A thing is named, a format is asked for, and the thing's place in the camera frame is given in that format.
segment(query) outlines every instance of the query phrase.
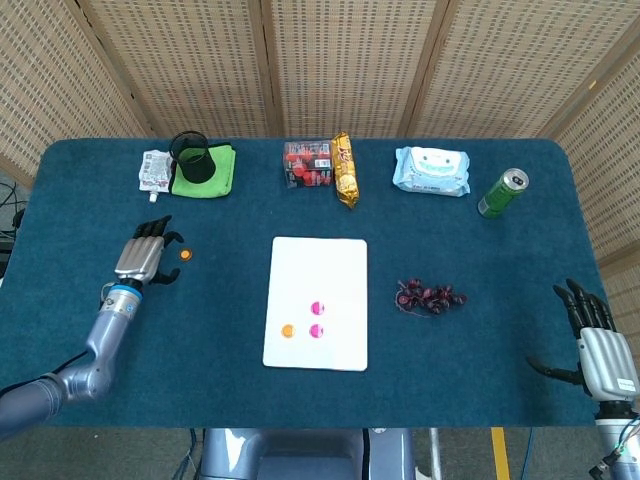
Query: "green napkin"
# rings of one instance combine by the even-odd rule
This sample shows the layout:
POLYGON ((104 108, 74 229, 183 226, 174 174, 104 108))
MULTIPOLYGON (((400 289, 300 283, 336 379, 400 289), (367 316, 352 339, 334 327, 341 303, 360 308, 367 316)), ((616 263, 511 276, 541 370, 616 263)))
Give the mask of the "green napkin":
POLYGON ((209 154, 216 164, 216 172, 213 177, 204 183, 191 183, 184 178, 178 164, 171 186, 172 194, 192 198, 216 198, 223 197, 231 191, 236 151, 231 145, 219 145, 210 147, 209 154))

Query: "woven screen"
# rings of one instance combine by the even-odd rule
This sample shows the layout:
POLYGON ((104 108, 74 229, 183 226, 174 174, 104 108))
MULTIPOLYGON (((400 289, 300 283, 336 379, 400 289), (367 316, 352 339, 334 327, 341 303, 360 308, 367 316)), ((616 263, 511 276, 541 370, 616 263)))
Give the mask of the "woven screen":
POLYGON ((395 136, 435 0, 274 0, 286 135, 395 136))
POLYGON ((0 37, 0 154, 25 178, 56 140, 144 135, 62 0, 2 2, 0 37))
POLYGON ((267 134, 249 1, 89 2, 160 134, 267 134))
POLYGON ((640 265, 606 279, 605 286, 616 327, 640 366, 640 265))
POLYGON ((460 0, 414 136, 536 136, 640 14, 637 0, 460 0))
POLYGON ((556 139, 598 258, 640 239, 640 53, 556 139))

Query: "yellow snack bag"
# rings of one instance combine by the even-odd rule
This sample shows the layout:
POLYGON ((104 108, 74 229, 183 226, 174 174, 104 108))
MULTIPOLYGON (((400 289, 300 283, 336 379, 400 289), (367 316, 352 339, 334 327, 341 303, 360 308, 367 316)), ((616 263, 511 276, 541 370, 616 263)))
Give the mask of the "yellow snack bag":
POLYGON ((331 159, 338 198, 349 208, 353 208, 360 198, 360 192, 356 181, 356 164, 353 161, 351 142, 349 135, 345 132, 340 132, 331 140, 331 159))

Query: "snack package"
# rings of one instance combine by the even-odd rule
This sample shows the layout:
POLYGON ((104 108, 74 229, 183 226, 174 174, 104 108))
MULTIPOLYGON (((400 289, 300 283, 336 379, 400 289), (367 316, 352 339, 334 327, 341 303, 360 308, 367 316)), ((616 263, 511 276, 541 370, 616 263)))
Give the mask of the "snack package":
POLYGON ((461 197, 469 188, 469 156, 465 152, 438 148, 396 149, 393 184, 407 192, 461 197))
POLYGON ((142 165, 138 172, 140 190, 149 192, 149 201, 155 203, 158 193, 169 192, 171 181, 171 164, 173 159, 167 152, 149 150, 142 156, 142 165))
POLYGON ((282 160, 288 188, 331 185, 329 140, 285 142, 282 160))
POLYGON ((331 159, 338 198, 349 208, 353 208, 360 198, 360 192, 356 181, 356 164, 353 161, 351 142, 349 135, 345 132, 340 132, 331 140, 331 159))

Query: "blue wet wipes pack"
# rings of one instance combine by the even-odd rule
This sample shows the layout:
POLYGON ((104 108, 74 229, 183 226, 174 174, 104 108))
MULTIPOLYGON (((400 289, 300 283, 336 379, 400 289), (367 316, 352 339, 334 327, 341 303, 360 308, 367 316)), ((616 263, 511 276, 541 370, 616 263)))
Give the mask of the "blue wet wipes pack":
POLYGON ((439 148, 396 149, 393 184, 407 192, 461 197, 469 189, 469 156, 439 148))

